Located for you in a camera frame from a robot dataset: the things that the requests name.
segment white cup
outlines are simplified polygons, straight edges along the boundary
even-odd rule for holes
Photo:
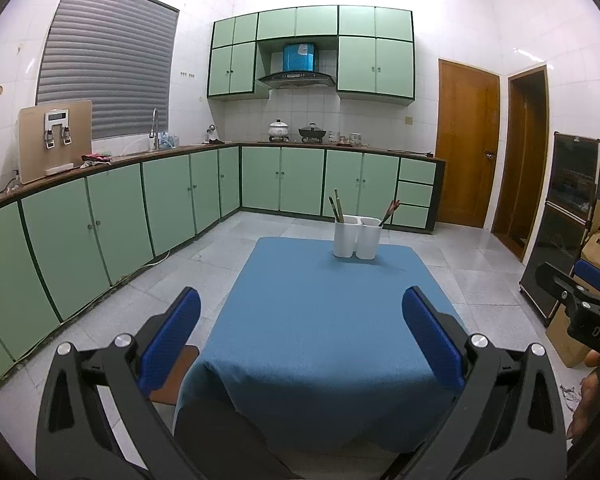
[[[343,217],[344,224],[335,222],[333,255],[339,258],[350,258],[356,249],[358,232],[362,224],[357,216],[343,215]]]
[[[361,260],[373,260],[376,257],[382,228],[378,218],[367,216],[360,218],[360,232],[356,243],[356,256]]]

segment silver bolt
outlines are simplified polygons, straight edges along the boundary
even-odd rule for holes
[[[531,345],[531,351],[538,357],[542,357],[544,355],[544,346],[542,346],[540,343],[533,343]]]
[[[482,334],[474,334],[471,336],[471,344],[476,348],[485,348],[489,344],[489,340]]]
[[[60,343],[58,345],[58,355],[67,355],[71,351],[71,343]]]
[[[124,348],[131,344],[131,336],[129,334],[117,335],[114,339],[114,343],[118,348]]]

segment tiled floor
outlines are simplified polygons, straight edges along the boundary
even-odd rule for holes
[[[190,285],[200,292],[203,309],[189,344],[202,349],[238,273],[263,236],[330,239],[333,225],[239,212],[104,299],[4,383],[0,387],[0,430],[24,462],[34,467],[40,398],[59,342],[70,340],[79,349],[96,348],[121,332],[135,333],[149,316],[167,309],[183,286]],[[470,332],[480,331],[504,348],[525,349],[531,342],[541,342],[548,349],[558,384],[579,391],[587,371],[564,367],[542,324],[520,295],[522,264],[489,232],[438,224],[433,235],[386,231],[381,243],[412,247]],[[141,463],[108,391],[103,388],[101,393],[123,452],[129,460]],[[163,418],[170,420],[173,410],[159,408]],[[570,422],[571,412],[564,403],[563,412]],[[378,478],[393,459],[392,454],[359,442],[325,455],[277,452],[292,469],[315,480]]]

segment table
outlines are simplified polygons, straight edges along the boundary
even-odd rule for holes
[[[458,321],[411,248],[336,258],[332,242],[261,238],[187,372],[180,406],[232,402],[270,447],[320,451],[354,438],[414,449],[452,396],[436,382],[402,318],[418,285]]]

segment window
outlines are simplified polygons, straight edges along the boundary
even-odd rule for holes
[[[37,104],[93,102],[93,139],[168,129],[177,9],[155,0],[60,0]]]

